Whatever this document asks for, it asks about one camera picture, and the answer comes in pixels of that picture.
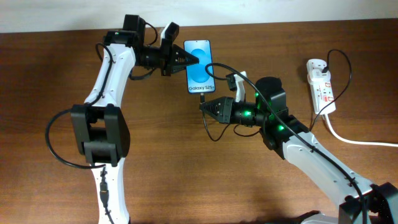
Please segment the blue Galaxy smartphone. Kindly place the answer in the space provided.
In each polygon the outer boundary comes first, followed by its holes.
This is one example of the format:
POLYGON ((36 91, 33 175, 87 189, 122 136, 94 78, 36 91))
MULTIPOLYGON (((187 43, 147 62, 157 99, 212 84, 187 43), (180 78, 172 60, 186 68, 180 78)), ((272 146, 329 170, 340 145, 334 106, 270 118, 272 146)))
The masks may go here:
POLYGON ((212 63, 209 40, 186 40, 184 49, 196 56, 199 62, 186 68, 189 94, 212 93, 215 91, 215 79, 207 74, 205 67, 212 63))

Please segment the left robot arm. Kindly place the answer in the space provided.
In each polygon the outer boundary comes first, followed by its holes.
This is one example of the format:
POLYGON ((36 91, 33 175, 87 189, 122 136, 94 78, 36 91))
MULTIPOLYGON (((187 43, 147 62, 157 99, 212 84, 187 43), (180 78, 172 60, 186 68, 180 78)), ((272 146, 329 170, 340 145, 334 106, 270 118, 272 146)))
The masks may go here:
POLYGON ((124 196, 124 162, 131 135, 121 111, 128 80, 141 81, 156 70, 170 76, 199 59, 174 44, 179 25, 170 22, 157 34, 158 47, 145 44, 146 22, 125 15, 122 29, 110 30, 97 44, 103 48, 96 83, 82 105, 73 105, 71 119, 79 153, 95 178, 100 223, 130 223, 124 196))

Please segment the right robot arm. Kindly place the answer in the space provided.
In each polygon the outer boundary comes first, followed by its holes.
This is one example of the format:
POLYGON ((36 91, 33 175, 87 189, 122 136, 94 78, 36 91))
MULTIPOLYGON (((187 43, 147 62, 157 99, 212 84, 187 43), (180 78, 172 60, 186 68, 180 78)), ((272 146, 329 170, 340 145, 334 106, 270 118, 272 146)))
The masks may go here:
POLYGON ((337 217, 317 210, 282 223, 397 223, 397 188, 376 185, 325 149, 315 135, 289 114, 281 80, 259 79, 255 102, 231 97, 201 100, 200 110, 224 124, 257 126, 264 144, 306 174, 338 207, 337 217))

